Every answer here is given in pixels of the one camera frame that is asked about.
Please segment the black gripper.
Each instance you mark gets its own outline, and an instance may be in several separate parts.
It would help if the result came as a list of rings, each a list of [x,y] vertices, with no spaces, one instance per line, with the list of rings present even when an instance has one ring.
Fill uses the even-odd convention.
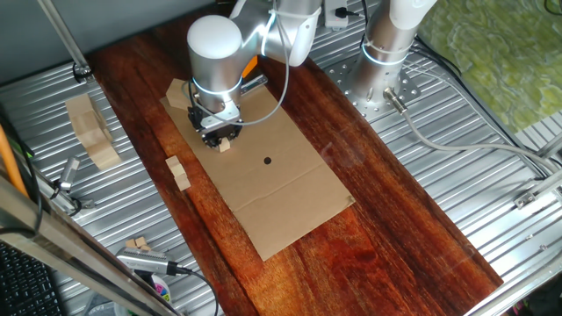
[[[203,131],[200,136],[202,141],[209,147],[216,149],[223,139],[228,141],[236,139],[242,130],[242,126],[228,125],[215,131]]]

